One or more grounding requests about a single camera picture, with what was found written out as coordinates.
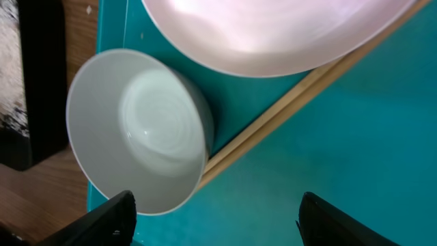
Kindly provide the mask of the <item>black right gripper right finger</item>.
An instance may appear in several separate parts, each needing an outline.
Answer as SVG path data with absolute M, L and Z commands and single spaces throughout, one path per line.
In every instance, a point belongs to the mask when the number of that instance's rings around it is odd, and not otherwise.
M 302 197 L 296 225 L 306 246 L 397 246 L 312 192 Z

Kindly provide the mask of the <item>white round plate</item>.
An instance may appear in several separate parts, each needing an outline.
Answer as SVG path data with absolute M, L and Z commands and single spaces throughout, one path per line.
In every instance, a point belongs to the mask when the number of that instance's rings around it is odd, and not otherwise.
M 413 0 L 143 0 L 162 35 L 189 59 L 241 77 L 281 77 L 364 45 Z

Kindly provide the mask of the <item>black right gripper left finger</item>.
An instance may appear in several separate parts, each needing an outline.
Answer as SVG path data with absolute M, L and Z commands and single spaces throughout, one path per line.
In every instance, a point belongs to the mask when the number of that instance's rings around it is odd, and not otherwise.
M 99 207 L 50 235 L 44 246 L 130 246 L 137 223 L 135 197 L 122 191 Z

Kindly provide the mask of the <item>white rice pile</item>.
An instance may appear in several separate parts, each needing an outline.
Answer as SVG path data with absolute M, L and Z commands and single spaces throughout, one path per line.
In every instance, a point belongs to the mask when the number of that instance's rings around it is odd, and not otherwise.
M 1 129 L 29 136 L 15 0 L 1 0 Z

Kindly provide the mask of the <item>grey bowl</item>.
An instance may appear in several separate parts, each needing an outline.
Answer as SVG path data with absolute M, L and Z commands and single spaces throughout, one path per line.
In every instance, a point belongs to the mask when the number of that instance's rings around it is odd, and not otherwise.
M 88 181 L 106 198 L 131 191 L 137 212 L 148 216 L 187 203 L 214 141 L 201 90 L 131 49 L 101 52 L 81 66 L 68 92 L 66 126 Z

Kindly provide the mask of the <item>black plastic tray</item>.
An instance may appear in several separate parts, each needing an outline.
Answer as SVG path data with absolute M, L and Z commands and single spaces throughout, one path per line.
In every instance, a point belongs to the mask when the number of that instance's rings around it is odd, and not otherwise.
M 66 22 L 60 0 L 17 4 L 27 123 L 1 123 L 1 164 L 23 172 L 68 145 Z

